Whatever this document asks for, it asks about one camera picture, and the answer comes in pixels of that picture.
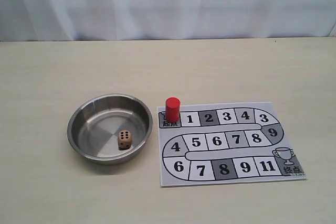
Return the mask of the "red cylinder game piece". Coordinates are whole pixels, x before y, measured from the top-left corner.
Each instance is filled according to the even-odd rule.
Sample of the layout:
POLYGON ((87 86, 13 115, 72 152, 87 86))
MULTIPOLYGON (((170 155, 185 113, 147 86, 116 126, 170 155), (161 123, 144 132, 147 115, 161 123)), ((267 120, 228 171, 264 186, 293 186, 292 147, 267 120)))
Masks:
POLYGON ((175 123, 180 118, 181 102, 176 97, 169 97, 165 103, 165 118, 170 123, 175 123))

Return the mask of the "white backdrop curtain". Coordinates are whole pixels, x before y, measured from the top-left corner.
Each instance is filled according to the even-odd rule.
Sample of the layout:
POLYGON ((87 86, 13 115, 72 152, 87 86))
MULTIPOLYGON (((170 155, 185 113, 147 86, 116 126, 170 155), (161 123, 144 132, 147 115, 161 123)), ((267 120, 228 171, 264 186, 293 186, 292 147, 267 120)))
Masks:
POLYGON ((335 36, 335 0, 1 0, 1 41, 335 36))

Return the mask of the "printed paper game board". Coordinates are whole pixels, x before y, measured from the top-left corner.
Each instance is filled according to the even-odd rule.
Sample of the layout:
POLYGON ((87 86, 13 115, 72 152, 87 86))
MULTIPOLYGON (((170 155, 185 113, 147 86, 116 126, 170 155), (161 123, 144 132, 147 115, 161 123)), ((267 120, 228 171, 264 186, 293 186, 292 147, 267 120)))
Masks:
POLYGON ((162 187, 305 180, 271 102, 158 107, 162 187))

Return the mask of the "stainless steel round bowl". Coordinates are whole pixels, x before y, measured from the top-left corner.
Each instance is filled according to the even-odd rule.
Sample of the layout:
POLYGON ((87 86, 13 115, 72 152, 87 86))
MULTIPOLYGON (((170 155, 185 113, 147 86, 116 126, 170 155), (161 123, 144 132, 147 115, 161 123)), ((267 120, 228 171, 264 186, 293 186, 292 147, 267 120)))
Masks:
POLYGON ((145 146, 153 117, 144 102, 127 94, 105 94, 80 106, 69 120, 67 137, 84 159, 100 165, 116 165, 134 158, 145 146), (132 146, 118 148, 121 130, 132 133, 132 146))

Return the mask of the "wooden die black pips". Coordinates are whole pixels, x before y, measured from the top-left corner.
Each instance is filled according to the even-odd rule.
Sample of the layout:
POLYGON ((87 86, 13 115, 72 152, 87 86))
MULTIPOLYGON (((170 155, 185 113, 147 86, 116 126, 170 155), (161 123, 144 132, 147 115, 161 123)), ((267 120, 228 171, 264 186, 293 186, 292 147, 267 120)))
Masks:
POLYGON ((121 130, 118 134, 118 148, 127 150, 132 146, 132 133, 129 130, 121 130))

